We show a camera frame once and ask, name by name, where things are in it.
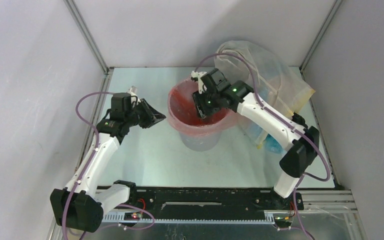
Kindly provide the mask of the red plastic trash bag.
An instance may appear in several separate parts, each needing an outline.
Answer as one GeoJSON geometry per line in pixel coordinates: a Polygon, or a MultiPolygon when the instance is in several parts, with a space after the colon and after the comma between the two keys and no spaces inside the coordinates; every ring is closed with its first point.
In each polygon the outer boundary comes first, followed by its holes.
{"type": "Polygon", "coordinates": [[[232,128],[238,124],[238,115],[223,108],[214,115],[201,119],[192,98],[198,83],[186,78],[173,86],[168,93],[168,123],[181,134],[204,137],[232,128]]]}

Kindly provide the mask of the white plastic trash bin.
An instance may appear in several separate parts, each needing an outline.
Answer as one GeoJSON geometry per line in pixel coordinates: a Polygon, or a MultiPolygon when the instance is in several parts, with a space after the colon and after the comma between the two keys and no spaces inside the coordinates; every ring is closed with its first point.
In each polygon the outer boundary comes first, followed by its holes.
{"type": "Polygon", "coordinates": [[[182,143],[192,151],[205,152],[213,149],[221,139],[223,130],[200,134],[178,131],[182,143]]]}

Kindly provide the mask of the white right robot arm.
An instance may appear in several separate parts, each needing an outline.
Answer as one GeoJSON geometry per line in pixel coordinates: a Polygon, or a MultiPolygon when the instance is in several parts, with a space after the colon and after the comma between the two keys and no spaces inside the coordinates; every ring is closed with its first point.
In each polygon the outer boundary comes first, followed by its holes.
{"type": "Polygon", "coordinates": [[[257,124],[285,150],[279,162],[282,172],[270,196],[275,208],[284,209],[290,204],[290,195],[300,178],[318,155],[319,131],[285,117],[250,85],[241,80],[230,83],[217,68],[209,72],[193,71],[191,80],[198,84],[192,98],[199,118],[205,119],[222,109],[229,109],[257,124]]]}

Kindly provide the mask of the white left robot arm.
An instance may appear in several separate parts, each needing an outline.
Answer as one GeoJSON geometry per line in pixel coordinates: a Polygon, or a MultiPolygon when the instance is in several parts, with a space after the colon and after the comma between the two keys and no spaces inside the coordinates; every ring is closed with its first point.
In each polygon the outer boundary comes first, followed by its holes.
{"type": "Polygon", "coordinates": [[[64,229],[94,233],[104,215],[115,207],[136,206],[135,183],[117,180],[97,193],[98,180],[132,127],[148,129],[165,119],[164,114],[132,91],[112,94],[110,108],[92,126],[94,136],[82,163],[65,187],[54,189],[50,195],[56,223],[64,229]]]}

